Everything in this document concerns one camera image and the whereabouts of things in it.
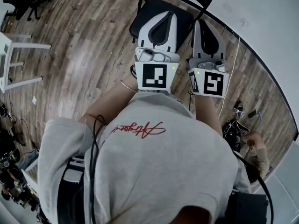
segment white cable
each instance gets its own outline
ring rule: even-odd
[[[228,80],[228,87],[227,87],[227,89],[226,89],[225,96],[224,96],[224,98],[223,98],[222,107],[221,107],[221,110],[220,110],[220,113],[219,113],[218,118],[219,118],[220,115],[221,115],[221,112],[222,112],[222,109],[223,109],[223,106],[224,106],[225,97],[226,97],[226,95],[227,95],[227,93],[228,93],[228,88],[229,88],[230,79],[232,78],[232,76],[233,76],[233,72],[234,72],[234,69],[235,69],[235,61],[236,61],[237,56],[238,56],[239,45],[240,45],[240,38],[241,38],[241,37],[239,36],[239,42],[238,42],[237,52],[236,52],[236,55],[235,55],[235,60],[234,60],[234,65],[233,65],[232,73],[230,74],[230,78],[229,78],[229,80]]]

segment table leg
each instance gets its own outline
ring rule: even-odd
[[[19,66],[19,65],[23,65],[23,64],[24,64],[24,62],[10,63],[9,67]]]
[[[32,35],[24,35],[24,34],[13,34],[13,33],[4,33],[8,38],[31,38]]]
[[[22,43],[22,42],[13,42],[13,48],[41,48],[41,49],[50,49],[52,46],[47,44],[38,44],[38,43]]]
[[[21,85],[25,85],[25,84],[31,84],[31,83],[34,83],[34,82],[39,82],[39,81],[42,81],[42,77],[36,77],[36,78],[33,78],[33,79],[30,79],[30,80],[23,80],[23,81],[19,81],[19,82],[16,82],[16,83],[11,83],[11,84],[8,84],[5,88],[5,90],[8,90],[8,89],[12,89],[12,88],[15,88],[15,87],[18,87],[18,86],[21,86]]]

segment wooden floor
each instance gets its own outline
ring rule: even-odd
[[[196,14],[194,8],[178,0],[165,0]],[[88,106],[129,73],[134,62],[136,44],[132,44],[129,26],[136,15],[138,0],[52,0],[45,4],[39,21],[10,18],[7,33],[32,34],[33,42],[51,44],[51,50],[19,49],[14,60],[25,61],[24,67],[11,68],[14,81],[43,76],[43,81],[18,87],[0,94],[0,100],[19,119],[26,120],[30,139],[40,145],[45,124],[57,116],[78,119]],[[227,44],[226,59],[231,73],[238,41],[224,27],[204,17],[222,34]],[[190,37],[179,50],[180,66],[172,92],[185,105],[189,103],[189,77],[184,60],[190,56]],[[240,44],[221,122],[233,113],[237,100],[244,105],[246,117],[256,109],[262,120],[241,119],[252,131],[259,131],[268,147],[271,165],[276,167],[296,133],[295,124],[277,86],[255,56]],[[215,99],[218,112],[223,99]],[[9,127],[9,120],[2,119]],[[27,147],[32,147],[24,122],[16,124],[23,131]]]

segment chair seat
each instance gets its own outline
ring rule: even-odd
[[[178,31],[177,31],[177,50],[183,44],[185,39],[188,36],[188,30],[193,22],[193,15],[175,5],[169,4],[162,0],[147,0],[145,4],[142,6],[140,12],[135,17],[131,27],[130,34],[138,39],[139,31],[142,26],[147,23],[154,16],[166,12],[171,11],[177,16],[178,20]],[[153,40],[158,42],[163,37],[165,37],[165,30],[167,24],[164,23],[161,25],[154,33]]]

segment person's hair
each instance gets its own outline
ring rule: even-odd
[[[9,195],[9,194],[5,194],[3,191],[1,191],[1,195],[2,195],[2,197],[3,197],[5,200],[7,200],[7,201],[10,200],[10,195]]]
[[[257,181],[257,176],[260,175],[260,169],[256,165],[246,165],[246,172],[250,183]]]

